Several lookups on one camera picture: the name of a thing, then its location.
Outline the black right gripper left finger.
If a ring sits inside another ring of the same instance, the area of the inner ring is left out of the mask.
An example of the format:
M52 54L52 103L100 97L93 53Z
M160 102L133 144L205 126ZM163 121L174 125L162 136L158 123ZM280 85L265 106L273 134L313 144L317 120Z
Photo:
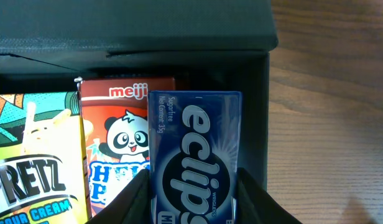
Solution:
M141 170L117 197L86 224L149 224L149 170Z

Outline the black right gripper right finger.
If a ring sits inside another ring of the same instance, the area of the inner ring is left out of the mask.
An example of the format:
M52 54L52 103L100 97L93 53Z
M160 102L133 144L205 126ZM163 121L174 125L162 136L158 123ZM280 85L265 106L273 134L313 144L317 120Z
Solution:
M282 208L242 167L237 170L238 224L302 224Z

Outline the blue Eclipse mints tin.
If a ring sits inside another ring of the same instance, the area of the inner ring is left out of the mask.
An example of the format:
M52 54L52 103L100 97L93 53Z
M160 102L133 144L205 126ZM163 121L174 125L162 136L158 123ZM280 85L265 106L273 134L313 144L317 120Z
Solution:
M236 222L241 106L239 91L149 93L151 223Z

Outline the red Hello Panda box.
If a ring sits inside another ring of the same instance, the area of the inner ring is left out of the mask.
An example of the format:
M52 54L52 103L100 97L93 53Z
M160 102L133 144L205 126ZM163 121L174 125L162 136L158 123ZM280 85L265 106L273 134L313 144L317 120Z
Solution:
M148 93L175 87L173 77L78 82L93 216L106 208L140 170L149 168Z

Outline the green Pretz snack box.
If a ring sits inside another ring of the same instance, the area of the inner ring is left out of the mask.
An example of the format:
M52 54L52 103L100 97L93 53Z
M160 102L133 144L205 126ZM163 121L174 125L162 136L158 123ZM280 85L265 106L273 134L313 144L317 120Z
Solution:
M0 95L0 223L85 223L78 94Z

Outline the black gift box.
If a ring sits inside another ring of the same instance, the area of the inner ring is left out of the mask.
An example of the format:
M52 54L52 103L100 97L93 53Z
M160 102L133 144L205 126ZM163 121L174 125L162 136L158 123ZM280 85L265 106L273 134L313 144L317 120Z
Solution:
M269 53L278 43L269 1L0 0L0 94L138 73L240 91L238 164L266 187Z

